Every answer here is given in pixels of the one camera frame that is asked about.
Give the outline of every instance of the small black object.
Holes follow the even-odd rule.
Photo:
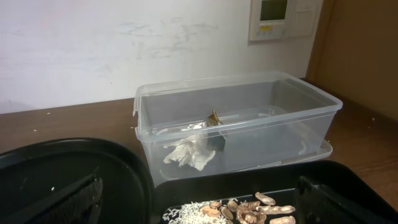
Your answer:
[[[226,139],[221,133],[209,133],[208,137],[209,138],[207,139],[207,149],[209,151],[224,151]]]
[[[103,182],[92,174],[12,214],[3,224],[96,224],[101,210]]]
[[[317,184],[306,177],[298,180],[294,192],[294,207],[300,224],[393,224],[341,196],[331,187]]]

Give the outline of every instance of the black plastic tray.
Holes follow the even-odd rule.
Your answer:
[[[0,222],[92,173],[103,180],[98,224],[149,223],[154,186],[141,159],[120,144],[92,138],[47,141],[0,154]]]
[[[0,155],[0,220],[70,182],[96,173],[103,179],[103,208],[98,223],[161,223],[168,208],[190,202],[235,197],[254,200],[255,192],[293,205],[301,175],[333,187],[374,213],[398,220],[398,213],[347,167],[318,161],[245,172],[173,180],[154,189],[140,158],[128,148],[102,139],[61,139]]]
[[[347,167],[336,162],[317,161],[165,182],[155,189],[153,222],[167,223],[162,215],[168,208],[231,197],[254,201],[255,192],[267,193],[277,205],[293,205],[294,188],[301,175],[333,187],[342,196],[386,219],[398,221],[398,213]]]

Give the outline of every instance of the white wall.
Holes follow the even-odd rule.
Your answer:
[[[249,14],[250,0],[0,1],[0,113],[130,98],[173,80],[304,77],[315,30],[250,44]]]

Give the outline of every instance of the brown table surface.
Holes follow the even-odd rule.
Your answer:
[[[0,152],[51,139],[93,137],[120,142],[145,159],[132,128],[137,126],[133,101],[0,114]],[[329,159],[348,166],[398,210],[398,123],[344,103],[325,138],[333,146]]]

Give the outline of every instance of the display screen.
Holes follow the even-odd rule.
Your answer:
[[[261,21],[285,19],[287,0],[265,0],[261,4]]]

